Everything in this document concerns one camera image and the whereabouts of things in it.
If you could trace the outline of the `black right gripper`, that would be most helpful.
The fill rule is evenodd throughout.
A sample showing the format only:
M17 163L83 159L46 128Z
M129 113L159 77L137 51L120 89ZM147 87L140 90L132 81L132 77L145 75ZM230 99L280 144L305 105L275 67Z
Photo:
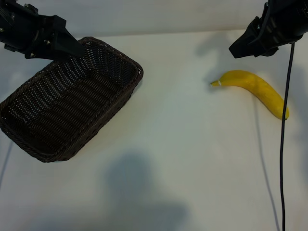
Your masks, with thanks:
M306 0L269 0L261 16L229 47L234 58L273 56L278 47L298 41L308 32Z

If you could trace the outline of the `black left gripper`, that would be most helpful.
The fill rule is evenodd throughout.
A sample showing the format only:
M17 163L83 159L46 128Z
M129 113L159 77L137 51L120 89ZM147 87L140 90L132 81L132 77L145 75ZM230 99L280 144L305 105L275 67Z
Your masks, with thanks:
M31 4L0 2L0 41L4 48L26 59L65 61L82 57L84 47L66 29L66 20L38 14Z

